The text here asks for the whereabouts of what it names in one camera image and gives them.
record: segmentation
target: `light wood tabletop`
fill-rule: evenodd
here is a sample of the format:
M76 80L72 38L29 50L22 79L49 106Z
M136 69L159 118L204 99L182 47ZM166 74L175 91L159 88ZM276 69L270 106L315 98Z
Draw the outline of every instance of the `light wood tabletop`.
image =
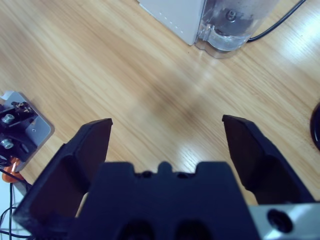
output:
M296 2L281 0L258 32ZM175 171L201 161L235 170L227 114L255 122L319 200L320 152L309 131L320 101L319 12L320 1L308 0L266 37L215 59L135 0L1 0L0 92L22 92L55 127L23 176L32 183L81 125L103 118L113 120L107 161L137 172L162 161Z

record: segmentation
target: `wire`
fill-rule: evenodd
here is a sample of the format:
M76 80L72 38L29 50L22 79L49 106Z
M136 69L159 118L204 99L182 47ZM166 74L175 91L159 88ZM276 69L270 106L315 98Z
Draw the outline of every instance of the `wire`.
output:
M11 178L19 181L19 182L22 183L22 184L29 184L26 180L21 180L20 178L16 177L15 175L12 175L11 173L9 173L9 172L1 169L1 168L0 168L0 172L6 174L6 175L8 175L8 176L10 176Z
M10 207L8 207L8 208L1 214L1 216L0 216L0 226L1 226L1 224L2 224L2 220L3 220L6 212L8 212L9 210L10 210Z
M9 235L10 240L12 239L12 237L19 238L19 239L33 240L34 237L32 235L26 236L26 235L18 235L18 234L12 233L12 209L16 209L16 207L12 205L13 205L13 184L10 183L10 206L0 216L0 226L1 226L2 220L6 212L9 211L9 231L0 230L0 234Z
M265 30L264 32L260 33L259 35L249 38L247 43L252 43L252 42L254 42L256 40L259 40L259 39L263 38L265 35L267 35L270 32L272 32L277 27L279 27L280 24L282 24L285 20L287 20L287 18L289 18L305 1L306 0L300 0L279 21L277 21L275 24L273 24L271 27L269 27L267 30Z
M10 183L10 206L9 206L9 240L12 240L12 198L13 198L13 193L12 193L12 188L14 185L12 182Z
M9 232L0 230L0 234L9 235ZM11 233L11 235L12 235L12 237L15 237L18 239L28 239L28 238L32 237L32 236L18 235L18 234L14 234L14 233Z

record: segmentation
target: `screw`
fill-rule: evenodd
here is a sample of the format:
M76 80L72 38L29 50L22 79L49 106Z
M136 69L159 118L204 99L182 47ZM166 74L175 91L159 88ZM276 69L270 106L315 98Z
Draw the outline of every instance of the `screw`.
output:
M236 12L235 11L228 11L225 15L226 19L228 19L230 22L234 22L236 19Z
M12 114L8 113L1 120L5 124L10 124L14 119L15 119L15 116L13 116Z
M11 149L11 148L13 148L13 146L14 146L14 144L13 144L12 141L11 141L11 139L9 139L9 138L6 138L6 139L2 140L2 141L0 142L0 145L1 145L2 147L4 147L5 149Z

